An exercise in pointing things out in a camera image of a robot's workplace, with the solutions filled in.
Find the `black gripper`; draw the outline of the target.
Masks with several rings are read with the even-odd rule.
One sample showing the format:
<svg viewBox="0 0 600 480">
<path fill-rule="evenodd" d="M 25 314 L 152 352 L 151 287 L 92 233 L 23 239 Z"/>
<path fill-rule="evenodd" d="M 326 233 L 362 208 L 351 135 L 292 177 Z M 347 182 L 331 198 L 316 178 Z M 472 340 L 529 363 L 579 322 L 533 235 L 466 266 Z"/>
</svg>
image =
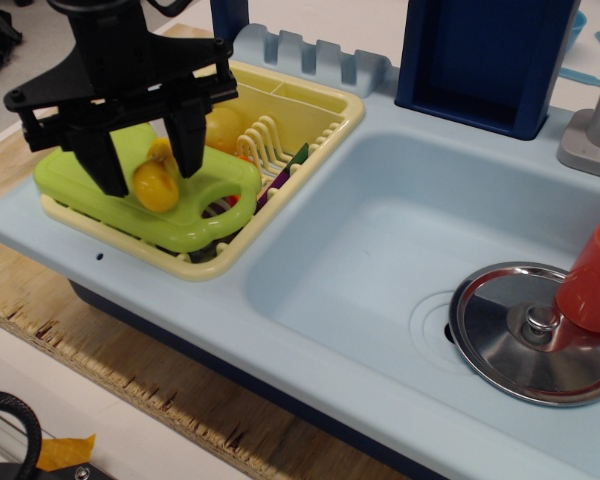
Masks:
<svg viewBox="0 0 600 480">
<path fill-rule="evenodd" d="M 182 178 L 202 166 L 206 114 L 237 95 L 233 53 L 221 38 L 178 39 L 148 31 L 137 1 L 53 1 L 75 45 L 55 67 L 11 89 L 30 147 L 60 146 L 108 196 L 129 193 L 110 132 L 164 118 Z"/>
</svg>

